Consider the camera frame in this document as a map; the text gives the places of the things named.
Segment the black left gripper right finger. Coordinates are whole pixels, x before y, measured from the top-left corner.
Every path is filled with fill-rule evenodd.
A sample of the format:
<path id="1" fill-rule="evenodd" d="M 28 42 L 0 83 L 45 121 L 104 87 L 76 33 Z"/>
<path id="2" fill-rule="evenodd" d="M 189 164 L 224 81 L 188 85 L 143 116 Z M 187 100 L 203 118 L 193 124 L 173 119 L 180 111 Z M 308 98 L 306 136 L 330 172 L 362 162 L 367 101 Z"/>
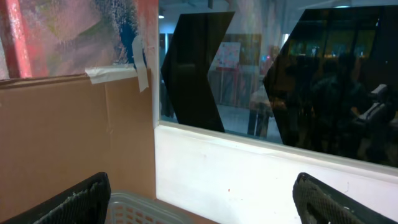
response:
<path id="1" fill-rule="evenodd" d="M 303 224 L 397 224 L 304 172 L 297 176 L 292 196 Z"/>

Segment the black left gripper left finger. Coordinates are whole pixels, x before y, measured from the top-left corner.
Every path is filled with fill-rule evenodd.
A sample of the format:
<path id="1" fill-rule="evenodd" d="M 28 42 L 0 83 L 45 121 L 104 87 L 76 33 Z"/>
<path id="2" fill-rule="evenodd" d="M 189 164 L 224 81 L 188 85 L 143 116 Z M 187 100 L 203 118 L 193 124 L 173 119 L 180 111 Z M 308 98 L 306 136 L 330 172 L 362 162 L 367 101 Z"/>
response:
<path id="1" fill-rule="evenodd" d="M 108 175 L 99 172 L 4 224 L 104 224 L 111 197 Z"/>

